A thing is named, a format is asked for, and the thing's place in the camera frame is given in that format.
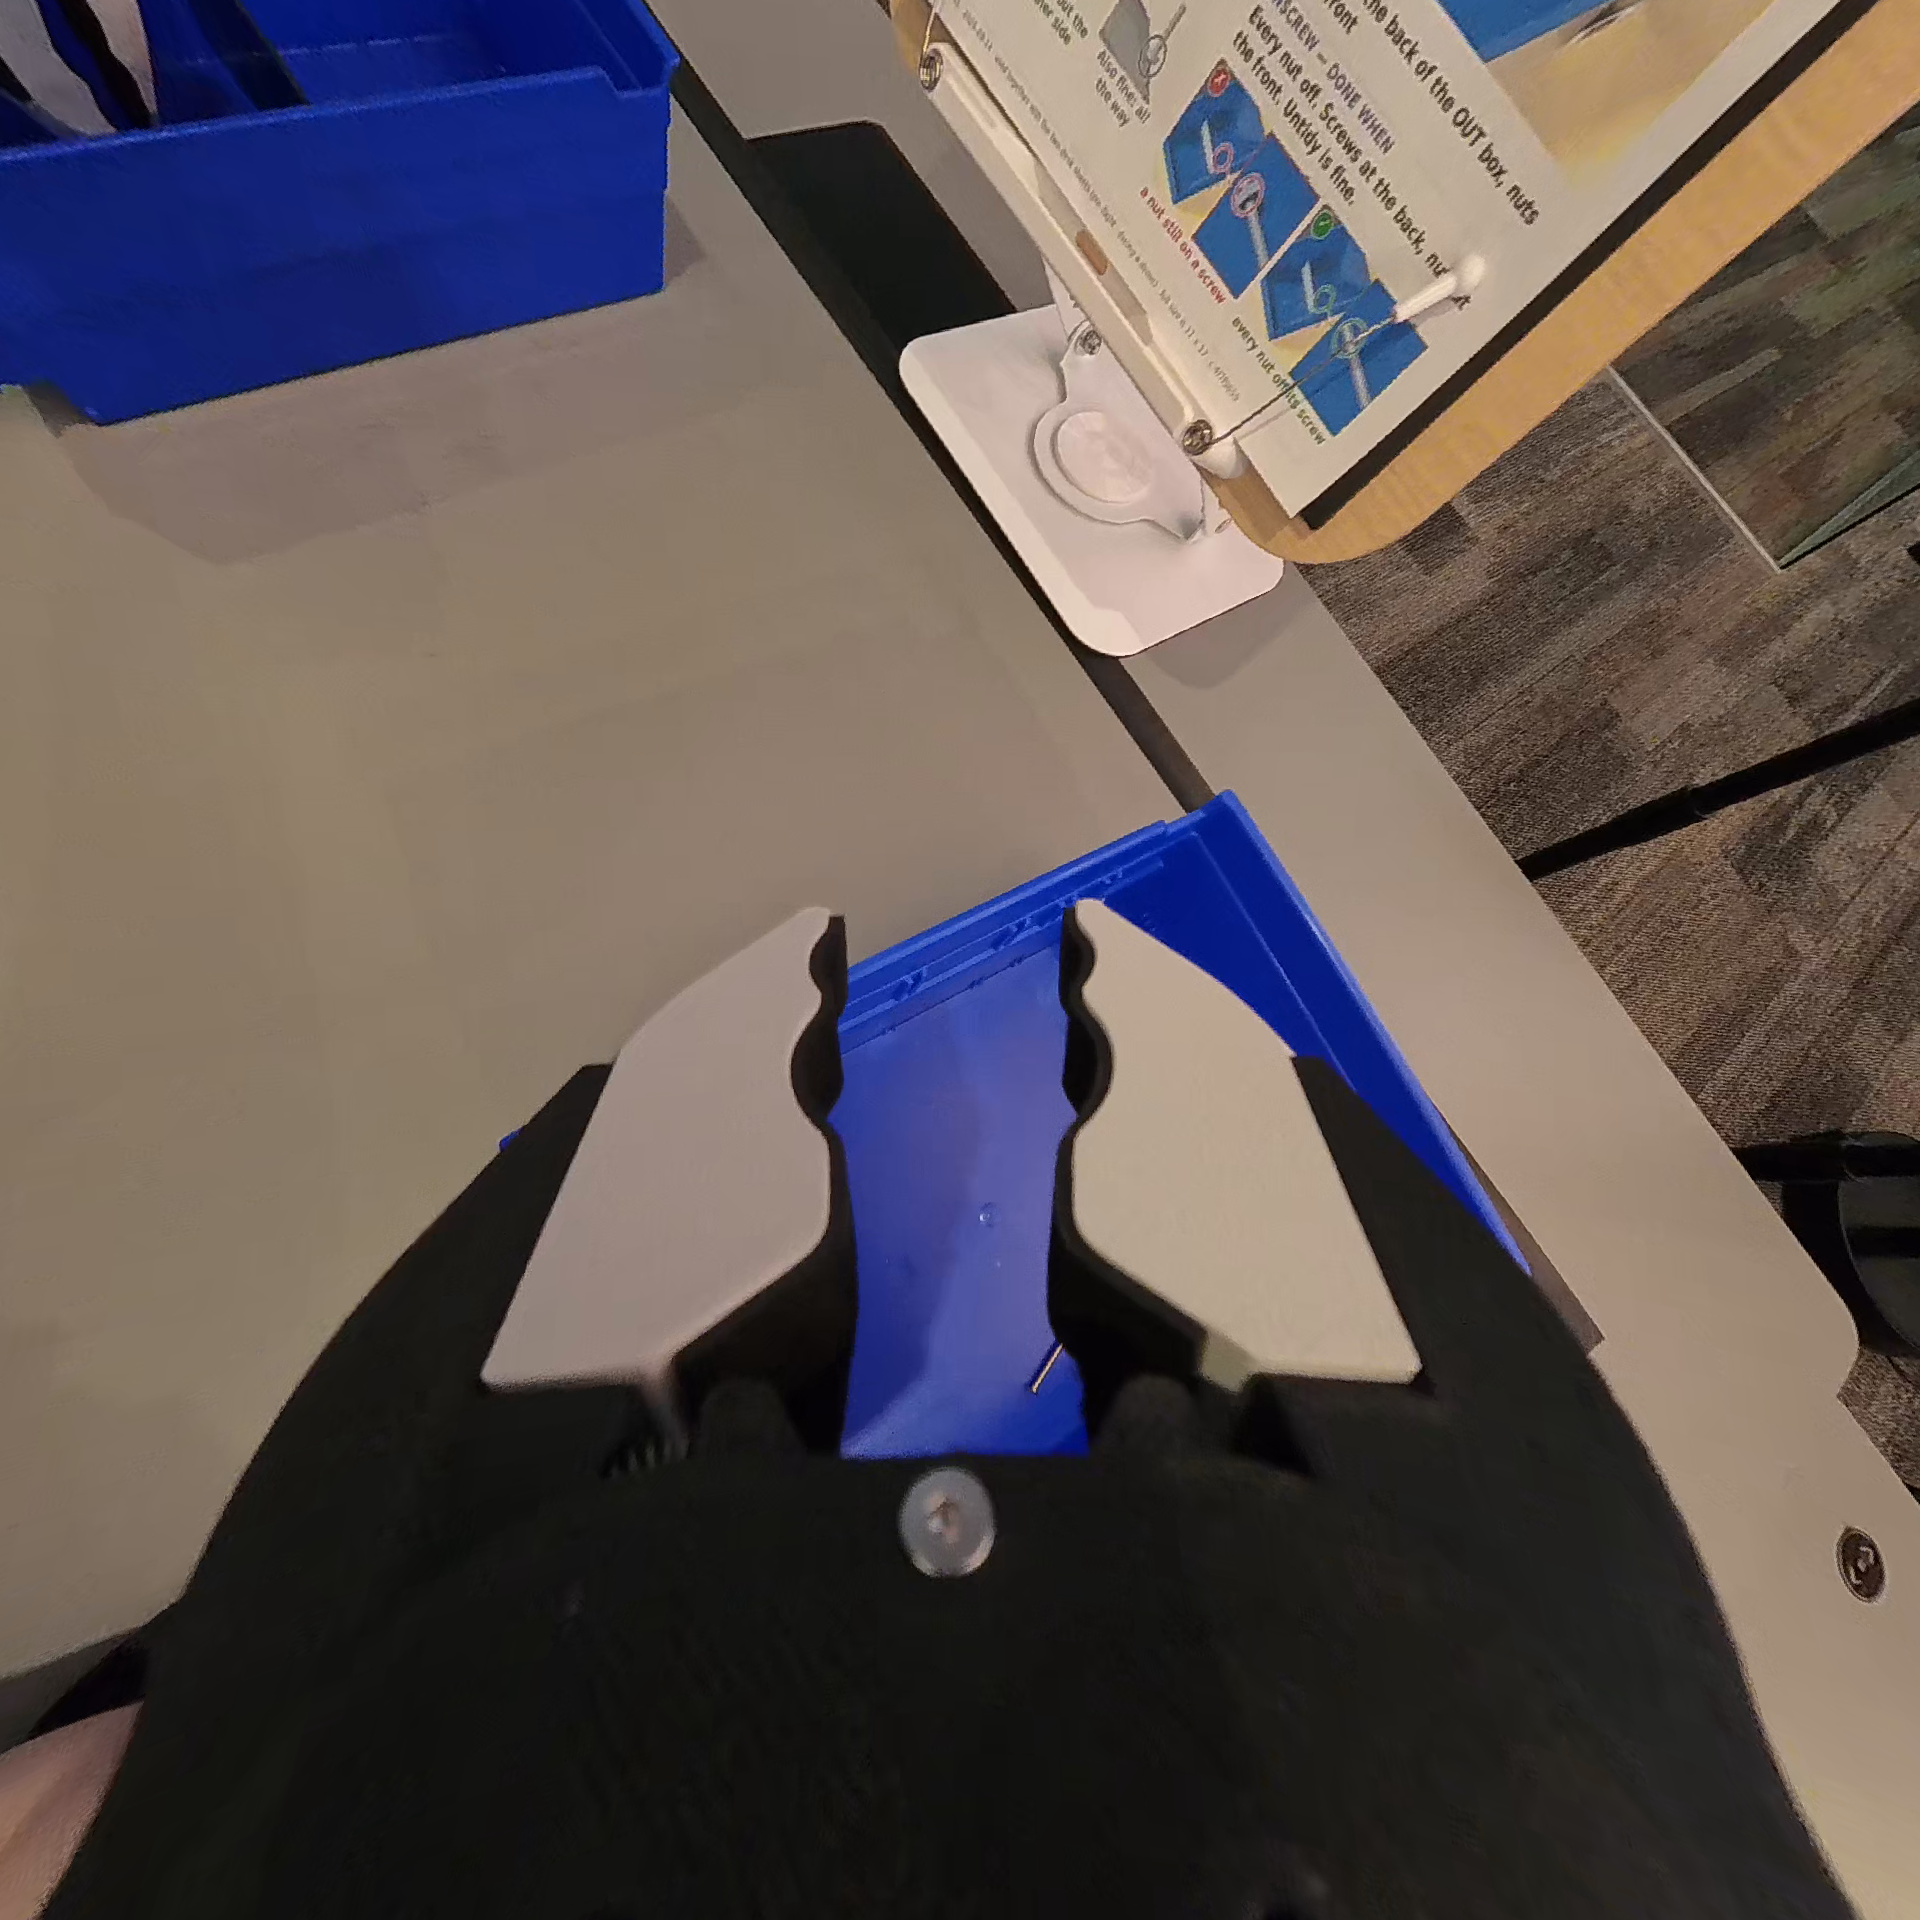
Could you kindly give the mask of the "printed instruction sheet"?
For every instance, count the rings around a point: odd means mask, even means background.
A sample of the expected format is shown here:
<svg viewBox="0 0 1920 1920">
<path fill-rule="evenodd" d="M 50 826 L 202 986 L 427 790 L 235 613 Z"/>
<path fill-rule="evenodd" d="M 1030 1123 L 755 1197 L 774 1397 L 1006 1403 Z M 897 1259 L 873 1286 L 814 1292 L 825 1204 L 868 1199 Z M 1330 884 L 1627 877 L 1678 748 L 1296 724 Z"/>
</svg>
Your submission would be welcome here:
<svg viewBox="0 0 1920 1920">
<path fill-rule="evenodd" d="M 1845 4 L 890 4 L 1063 296 L 1320 523 L 1645 224 Z"/>
</svg>

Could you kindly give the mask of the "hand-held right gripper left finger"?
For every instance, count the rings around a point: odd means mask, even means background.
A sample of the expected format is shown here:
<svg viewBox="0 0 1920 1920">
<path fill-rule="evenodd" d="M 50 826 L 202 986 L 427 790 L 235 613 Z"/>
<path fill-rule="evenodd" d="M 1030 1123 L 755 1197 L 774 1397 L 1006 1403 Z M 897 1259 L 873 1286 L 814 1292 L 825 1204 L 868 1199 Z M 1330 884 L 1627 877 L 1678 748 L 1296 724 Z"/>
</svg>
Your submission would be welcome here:
<svg viewBox="0 0 1920 1920">
<path fill-rule="evenodd" d="M 617 1054 L 483 1361 L 488 1390 L 629 1388 L 684 1447 L 724 1382 L 836 1452 L 850 1377 L 848 933 L 808 906 Z"/>
</svg>

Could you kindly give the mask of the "plain blue bin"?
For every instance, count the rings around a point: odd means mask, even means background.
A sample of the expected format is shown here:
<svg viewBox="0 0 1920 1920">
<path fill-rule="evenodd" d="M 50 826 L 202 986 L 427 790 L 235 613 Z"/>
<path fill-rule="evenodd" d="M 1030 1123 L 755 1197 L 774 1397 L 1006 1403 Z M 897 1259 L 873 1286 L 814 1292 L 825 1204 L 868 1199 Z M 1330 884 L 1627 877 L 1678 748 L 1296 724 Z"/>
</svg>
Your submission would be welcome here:
<svg viewBox="0 0 1920 1920">
<path fill-rule="evenodd" d="M 1070 1127 L 1063 914 L 1102 898 L 1344 1071 L 1525 1266 L 1517 1234 L 1236 792 L 1152 823 L 850 965 L 841 1013 L 858 1327 L 843 1455 L 1087 1448 L 1050 1347 L 1048 1228 Z"/>
</svg>

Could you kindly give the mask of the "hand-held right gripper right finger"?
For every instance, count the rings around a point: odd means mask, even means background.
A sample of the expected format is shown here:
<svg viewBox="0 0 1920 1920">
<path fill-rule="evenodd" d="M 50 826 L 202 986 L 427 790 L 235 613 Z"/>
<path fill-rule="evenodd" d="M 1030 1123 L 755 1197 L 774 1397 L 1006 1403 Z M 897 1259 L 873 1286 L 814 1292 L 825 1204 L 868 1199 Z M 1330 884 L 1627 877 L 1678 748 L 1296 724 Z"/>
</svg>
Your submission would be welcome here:
<svg viewBox="0 0 1920 1920">
<path fill-rule="evenodd" d="M 1424 1361 L 1308 1098 L 1236 989 L 1097 898 L 1063 922 L 1048 1321 L 1097 1435 L 1138 1382 L 1409 1388 Z"/>
</svg>

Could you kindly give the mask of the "blue bin with divider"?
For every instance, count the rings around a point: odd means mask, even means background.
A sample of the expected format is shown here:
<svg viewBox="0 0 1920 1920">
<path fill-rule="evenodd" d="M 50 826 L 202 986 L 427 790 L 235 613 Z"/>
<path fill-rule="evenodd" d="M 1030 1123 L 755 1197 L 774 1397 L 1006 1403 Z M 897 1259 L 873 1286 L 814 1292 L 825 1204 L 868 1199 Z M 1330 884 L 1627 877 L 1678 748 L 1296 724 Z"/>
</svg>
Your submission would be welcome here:
<svg viewBox="0 0 1920 1920">
<path fill-rule="evenodd" d="M 140 4 L 155 128 L 4 87 L 4 388 L 138 422 L 651 296 L 644 4 Z M 93 87 L 78 4 L 47 22 Z"/>
</svg>

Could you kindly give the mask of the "person's left forearm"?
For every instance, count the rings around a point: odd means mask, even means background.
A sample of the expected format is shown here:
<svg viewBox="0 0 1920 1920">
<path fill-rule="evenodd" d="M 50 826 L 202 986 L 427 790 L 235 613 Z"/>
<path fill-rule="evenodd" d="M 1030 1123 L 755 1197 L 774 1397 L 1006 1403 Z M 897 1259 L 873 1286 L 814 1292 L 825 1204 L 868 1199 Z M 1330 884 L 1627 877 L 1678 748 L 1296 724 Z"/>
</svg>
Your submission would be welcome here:
<svg viewBox="0 0 1920 1920">
<path fill-rule="evenodd" d="M 40 1915 L 127 1757 L 127 1704 L 4 1754 L 4 1915 Z"/>
</svg>

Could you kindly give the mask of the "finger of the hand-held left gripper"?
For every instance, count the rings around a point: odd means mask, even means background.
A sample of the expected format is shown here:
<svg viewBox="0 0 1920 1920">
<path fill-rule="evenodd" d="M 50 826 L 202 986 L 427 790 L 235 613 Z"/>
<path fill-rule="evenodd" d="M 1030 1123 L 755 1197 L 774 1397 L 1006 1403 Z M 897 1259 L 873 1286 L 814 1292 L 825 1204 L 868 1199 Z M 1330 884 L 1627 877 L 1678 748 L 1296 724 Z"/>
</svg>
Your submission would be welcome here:
<svg viewBox="0 0 1920 1920">
<path fill-rule="evenodd" d="M 79 139 L 93 139 L 93 93 L 47 22 L 4 22 L 4 85 Z"/>
<path fill-rule="evenodd" d="M 92 62 L 92 90 L 121 131 L 155 128 L 155 73 L 140 4 L 78 4 L 78 45 Z"/>
</svg>

